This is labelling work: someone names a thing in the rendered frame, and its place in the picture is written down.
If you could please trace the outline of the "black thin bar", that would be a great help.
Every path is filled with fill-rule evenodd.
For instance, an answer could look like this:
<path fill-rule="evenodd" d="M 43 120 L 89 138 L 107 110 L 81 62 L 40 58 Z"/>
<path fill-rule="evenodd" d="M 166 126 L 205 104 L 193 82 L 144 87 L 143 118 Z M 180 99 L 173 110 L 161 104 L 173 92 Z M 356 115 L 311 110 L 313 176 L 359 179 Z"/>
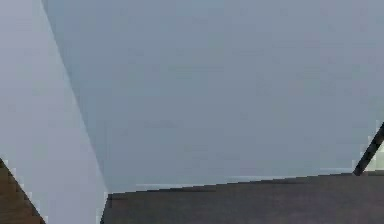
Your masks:
<path fill-rule="evenodd" d="M 367 149 L 365 150 L 364 154 L 362 155 L 361 159 L 355 166 L 354 171 L 352 172 L 355 176 L 360 176 L 373 157 L 375 156 L 376 152 L 379 150 L 379 147 L 384 142 L 384 122 L 381 124 L 381 126 L 378 128 L 376 134 L 374 135 L 373 139 L 370 141 L 370 144 L 368 145 Z"/>

